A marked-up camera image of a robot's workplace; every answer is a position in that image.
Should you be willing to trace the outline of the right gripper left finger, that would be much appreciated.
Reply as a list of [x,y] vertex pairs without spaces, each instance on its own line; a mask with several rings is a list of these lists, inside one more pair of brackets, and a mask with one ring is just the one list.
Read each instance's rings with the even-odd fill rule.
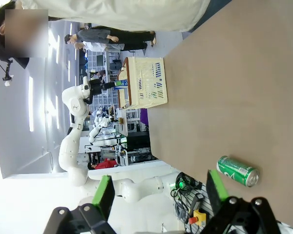
[[109,175],[102,177],[93,200],[74,210],[57,207],[53,210],[45,234],[114,234],[108,223],[115,190]]

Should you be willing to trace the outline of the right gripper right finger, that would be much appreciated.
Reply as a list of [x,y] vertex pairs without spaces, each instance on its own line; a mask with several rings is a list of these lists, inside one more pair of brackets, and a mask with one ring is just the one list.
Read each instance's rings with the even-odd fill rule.
[[264,197],[247,202],[230,196],[217,170],[208,171],[206,191],[213,216],[201,233],[228,234],[232,226],[241,227],[247,234],[281,233],[270,204]]

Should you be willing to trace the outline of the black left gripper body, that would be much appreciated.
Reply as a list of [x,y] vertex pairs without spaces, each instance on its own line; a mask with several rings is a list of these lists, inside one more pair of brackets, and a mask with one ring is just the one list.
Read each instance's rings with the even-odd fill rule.
[[102,93],[102,83],[99,79],[92,79],[89,81],[90,93],[91,94],[101,94]]

